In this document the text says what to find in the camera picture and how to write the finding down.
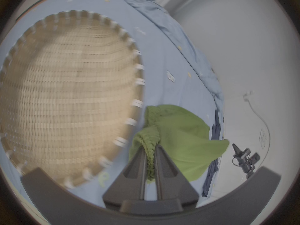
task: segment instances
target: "light blue fabric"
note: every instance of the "light blue fabric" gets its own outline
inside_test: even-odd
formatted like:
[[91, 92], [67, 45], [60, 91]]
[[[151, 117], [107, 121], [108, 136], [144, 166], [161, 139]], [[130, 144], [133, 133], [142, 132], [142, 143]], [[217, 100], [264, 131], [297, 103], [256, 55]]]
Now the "light blue fabric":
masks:
[[155, 0], [125, 0], [130, 6], [152, 21], [186, 58], [193, 70], [197, 73], [205, 87], [212, 93], [216, 106], [222, 111], [224, 96], [221, 86], [213, 73], [212, 68], [204, 54], [200, 52], [187, 37], [180, 24], [168, 12], [155, 2]]
[[[216, 104], [210, 91], [198, 78], [200, 71], [205, 75], [208, 66], [202, 64], [199, 69], [192, 68], [187, 59], [181, 54], [174, 43], [147, 17], [127, 4], [124, 0], [46, 0], [36, 6], [34, 10], [29, 11], [22, 17], [17, 24], [10, 30], [9, 34], [0, 44], [0, 64], [3, 63], [6, 54], [14, 45], [17, 39], [35, 22], [40, 19], [61, 11], [67, 10], [87, 10], [106, 15], [112, 20], [117, 21], [129, 35], [135, 39], [138, 49], [141, 51], [142, 63], [145, 66], [144, 78], [146, 82], [144, 92], [144, 107], [136, 130], [140, 130], [144, 124], [144, 109], [148, 105], [173, 104], [181, 106], [200, 117], [208, 126], [212, 127], [215, 123]], [[167, 77], [169, 71], [175, 81]], [[210, 79], [212, 84], [207, 84], [208, 88], [216, 86], [217, 80]], [[125, 148], [113, 161], [113, 165], [105, 169], [100, 174], [101, 184], [98, 177], [85, 183], [76, 189], [70, 190], [78, 197], [98, 206], [104, 206], [102, 195], [113, 183], [125, 165], [128, 163], [128, 150]], [[3, 148], [0, 149], [0, 164], [4, 172], [9, 175], [14, 186], [29, 201], [26, 192], [21, 185], [20, 175], [6, 158]], [[203, 192], [202, 185], [206, 175], [193, 181], [195, 189]], [[149, 198], [155, 193], [155, 187], [146, 190]]]

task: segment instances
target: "woven basket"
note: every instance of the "woven basket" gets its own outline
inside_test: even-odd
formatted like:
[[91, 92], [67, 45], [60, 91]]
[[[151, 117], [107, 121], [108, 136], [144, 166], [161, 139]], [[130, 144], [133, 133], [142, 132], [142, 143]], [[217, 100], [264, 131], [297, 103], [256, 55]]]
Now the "woven basket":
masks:
[[41, 167], [73, 188], [126, 146], [143, 105], [143, 66], [118, 23], [87, 11], [32, 25], [0, 72], [1, 142], [23, 175]]

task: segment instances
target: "green garment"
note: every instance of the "green garment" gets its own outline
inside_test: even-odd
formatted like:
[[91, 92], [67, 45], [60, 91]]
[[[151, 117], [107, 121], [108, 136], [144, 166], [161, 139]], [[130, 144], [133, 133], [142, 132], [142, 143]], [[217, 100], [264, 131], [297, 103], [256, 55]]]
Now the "green garment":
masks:
[[175, 105], [148, 106], [145, 126], [133, 138], [129, 151], [131, 159], [143, 146], [148, 159], [148, 180], [154, 180], [154, 150], [160, 144], [188, 181], [198, 179], [209, 164], [221, 156], [228, 140], [209, 140], [209, 126]]

